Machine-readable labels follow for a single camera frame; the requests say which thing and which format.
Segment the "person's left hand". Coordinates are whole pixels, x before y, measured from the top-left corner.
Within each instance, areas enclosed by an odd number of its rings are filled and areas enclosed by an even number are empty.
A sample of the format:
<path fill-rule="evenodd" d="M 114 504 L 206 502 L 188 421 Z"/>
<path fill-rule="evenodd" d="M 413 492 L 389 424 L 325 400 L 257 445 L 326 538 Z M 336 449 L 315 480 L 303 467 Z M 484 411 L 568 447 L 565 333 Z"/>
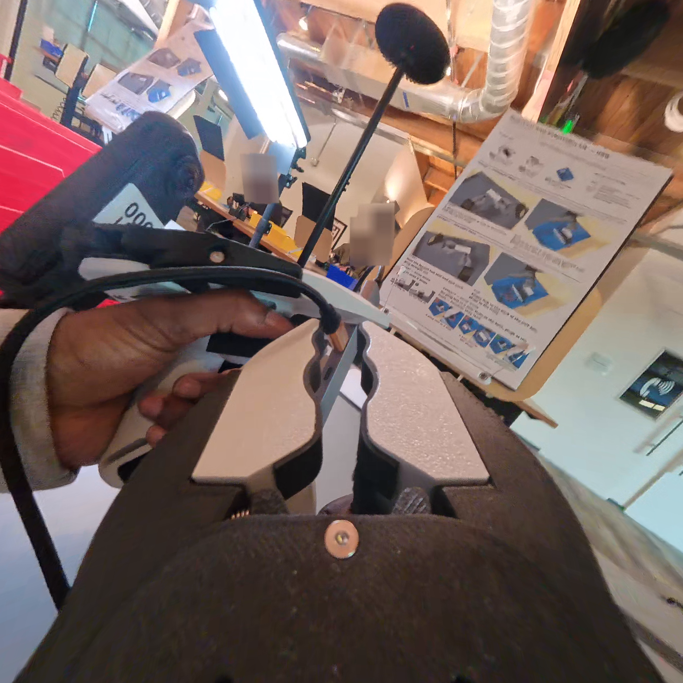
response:
<path fill-rule="evenodd" d="M 55 454 L 69 471 L 104 454 L 135 391 L 190 344 L 217 333 L 277 339 L 292 324 L 248 292 L 157 296 L 68 313 L 48 346 L 48 415 Z"/>

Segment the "person's left forearm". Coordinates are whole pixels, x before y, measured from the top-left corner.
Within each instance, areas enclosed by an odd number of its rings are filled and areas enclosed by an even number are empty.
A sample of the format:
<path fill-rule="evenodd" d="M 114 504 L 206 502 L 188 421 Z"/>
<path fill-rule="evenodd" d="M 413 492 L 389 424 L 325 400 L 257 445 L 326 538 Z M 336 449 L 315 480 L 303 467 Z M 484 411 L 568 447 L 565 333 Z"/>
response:
<path fill-rule="evenodd" d="M 69 309 L 41 322 L 18 352 L 10 374 L 10 421 L 16 447 L 31 488 L 46 491 L 72 483 L 77 471 L 58 460 L 47 394 L 47 356 L 54 330 Z"/>

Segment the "phone icon glass door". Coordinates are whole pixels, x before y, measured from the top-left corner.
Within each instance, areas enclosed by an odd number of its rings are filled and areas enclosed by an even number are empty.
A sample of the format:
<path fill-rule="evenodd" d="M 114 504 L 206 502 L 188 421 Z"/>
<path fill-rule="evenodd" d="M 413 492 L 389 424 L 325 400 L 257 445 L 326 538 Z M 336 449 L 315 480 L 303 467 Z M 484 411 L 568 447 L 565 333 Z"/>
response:
<path fill-rule="evenodd" d="M 624 404 L 657 420 L 682 397 L 682 358 L 662 351 L 619 396 Z"/>

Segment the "black disc-top stand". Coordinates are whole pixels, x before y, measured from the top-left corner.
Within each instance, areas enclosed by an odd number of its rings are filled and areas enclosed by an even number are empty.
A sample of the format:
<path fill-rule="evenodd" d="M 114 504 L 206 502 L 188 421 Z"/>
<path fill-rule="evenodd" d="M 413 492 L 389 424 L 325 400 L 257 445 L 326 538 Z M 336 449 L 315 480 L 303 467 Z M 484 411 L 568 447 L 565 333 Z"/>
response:
<path fill-rule="evenodd" d="M 374 132 L 402 79 L 418 85 L 433 85 L 444 76 L 449 64 L 449 47 L 436 23 L 418 8 L 392 3 L 382 8 L 375 22 L 375 38 L 381 55 L 395 70 L 371 114 L 356 147 L 298 258 L 304 267 L 322 232 L 333 217 L 337 203 L 345 192 Z"/>

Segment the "yellow plastic bin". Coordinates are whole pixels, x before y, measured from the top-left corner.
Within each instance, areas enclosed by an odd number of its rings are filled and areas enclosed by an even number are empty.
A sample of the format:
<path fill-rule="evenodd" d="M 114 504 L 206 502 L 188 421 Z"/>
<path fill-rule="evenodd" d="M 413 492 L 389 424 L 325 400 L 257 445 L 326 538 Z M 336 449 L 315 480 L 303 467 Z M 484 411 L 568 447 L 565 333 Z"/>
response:
<path fill-rule="evenodd" d="M 296 246 L 287 232 L 272 221 L 269 222 L 269 231 L 261 237 L 258 246 L 290 261 L 297 261 L 301 254 L 301 248 Z"/>

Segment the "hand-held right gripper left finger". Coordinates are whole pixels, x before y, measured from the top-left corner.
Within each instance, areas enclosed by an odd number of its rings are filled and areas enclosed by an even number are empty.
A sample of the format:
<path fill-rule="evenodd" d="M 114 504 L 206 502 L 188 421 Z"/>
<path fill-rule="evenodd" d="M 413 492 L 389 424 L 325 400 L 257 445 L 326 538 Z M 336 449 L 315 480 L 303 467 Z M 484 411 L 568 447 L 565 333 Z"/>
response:
<path fill-rule="evenodd" d="M 325 338 L 310 319 L 245 363 L 192 472 L 200 484 L 278 490 L 287 501 L 322 465 L 316 391 Z"/>

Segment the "led light panel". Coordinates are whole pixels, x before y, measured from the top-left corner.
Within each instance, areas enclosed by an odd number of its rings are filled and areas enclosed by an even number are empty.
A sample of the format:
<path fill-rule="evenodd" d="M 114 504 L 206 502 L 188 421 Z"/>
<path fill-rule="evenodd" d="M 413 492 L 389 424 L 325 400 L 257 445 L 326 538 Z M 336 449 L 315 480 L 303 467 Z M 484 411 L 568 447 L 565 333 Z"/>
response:
<path fill-rule="evenodd" d="M 213 28 L 195 32 L 247 139 L 305 149 L 310 133 L 260 1 L 196 1 Z"/>

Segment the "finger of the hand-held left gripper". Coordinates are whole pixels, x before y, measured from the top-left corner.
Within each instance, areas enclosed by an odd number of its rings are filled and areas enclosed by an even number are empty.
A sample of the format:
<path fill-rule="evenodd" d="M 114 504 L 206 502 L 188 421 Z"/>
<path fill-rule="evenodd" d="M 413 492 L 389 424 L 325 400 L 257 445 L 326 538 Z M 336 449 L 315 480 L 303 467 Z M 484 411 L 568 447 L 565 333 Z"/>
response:
<path fill-rule="evenodd" d="M 326 305 L 326 300 L 321 296 L 311 298 L 305 294 L 294 297 L 259 291 L 249 291 L 249 293 L 262 303 L 263 306 L 287 319 L 320 319 L 321 309 L 324 309 Z"/>
<path fill-rule="evenodd" d="M 322 295 L 337 310 L 343 321 L 351 324 L 370 321 L 383 329 L 390 328 L 390 314 L 359 293 L 308 269 L 302 272 L 302 282 Z"/>

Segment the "red plastic bin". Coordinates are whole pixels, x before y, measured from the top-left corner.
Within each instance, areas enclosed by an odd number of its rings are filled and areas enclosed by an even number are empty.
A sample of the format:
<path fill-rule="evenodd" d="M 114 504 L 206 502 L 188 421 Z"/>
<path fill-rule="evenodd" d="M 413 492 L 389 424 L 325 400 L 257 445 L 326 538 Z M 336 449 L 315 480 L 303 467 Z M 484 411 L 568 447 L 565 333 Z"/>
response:
<path fill-rule="evenodd" d="M 100 150 L 1 78 L 1 231 Z"/>

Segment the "black light stand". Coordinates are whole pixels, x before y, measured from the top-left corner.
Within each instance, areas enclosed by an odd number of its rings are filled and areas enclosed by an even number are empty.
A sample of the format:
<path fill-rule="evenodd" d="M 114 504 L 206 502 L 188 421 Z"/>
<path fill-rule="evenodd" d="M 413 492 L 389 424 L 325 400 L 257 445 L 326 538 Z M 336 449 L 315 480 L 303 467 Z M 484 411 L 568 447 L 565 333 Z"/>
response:
<path fill-rule="evenodd" d="M 307 149 L 302 148 L 302 149 L 297 149 L 294 152 L 294 156 L 292 158 L 292 161 L 290 163 L 289 169 L 287 170 L 286 174 L 279 174 L 278 176 L 278 181 L 277 181 L 277 189 L 278 189 L 278 199 L 275 202 L 271 202 L 266 205 L 266 208 L 261 215 L 261 219 L 259 220 L 259 223 L 257 224 L 255 231 L 252 235 L 252 238 L 249 242 L 249 247 L 253 249 L 257 249 L 260 245 L 261 239 L 267 235 L 270 231 L 270 219 L 273 214 L 273 212 L 276 209 L 276 205 L 280 201 L 280 196 L 281 193 L 284 191 L 284 189 L 290 189 L 292 185 L 297 181 L 298 176 L 292 175 L 292 172 L 295 171 L 299 174 L 304 173 L 304 169 L 300 164 L 301 159 L 305 159 L 307 157 Z"/>

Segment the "grey usb hub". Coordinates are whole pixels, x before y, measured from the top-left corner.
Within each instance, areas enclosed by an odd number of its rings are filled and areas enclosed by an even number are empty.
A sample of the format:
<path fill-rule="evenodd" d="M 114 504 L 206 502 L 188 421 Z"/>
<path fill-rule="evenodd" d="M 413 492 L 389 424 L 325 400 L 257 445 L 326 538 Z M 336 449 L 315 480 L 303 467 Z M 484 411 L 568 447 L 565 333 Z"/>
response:
<path fill-rule="evenodd" d="M 358 350 L 358 325 L 346 324 L 348 340 L 343 348 L 335 348 L 331 342 L 320 363 L 320 387 L 316 390 L 316 399 L 320 408 L 320 417 L 324 425 L 337 400 L 346 376 L 354 364 Z"/>

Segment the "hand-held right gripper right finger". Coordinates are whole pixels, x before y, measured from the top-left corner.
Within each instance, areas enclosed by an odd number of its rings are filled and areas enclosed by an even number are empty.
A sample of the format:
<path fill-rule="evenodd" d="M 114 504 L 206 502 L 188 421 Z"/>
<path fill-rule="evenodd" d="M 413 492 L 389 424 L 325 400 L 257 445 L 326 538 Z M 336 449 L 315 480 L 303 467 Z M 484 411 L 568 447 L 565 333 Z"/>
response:
<path fill-rule="evenodd" d="M 363 339 L 353 512 L 389 513 L 406 490 L 485 486 L 491 476 L 437 367 L 373 322 Z"/>

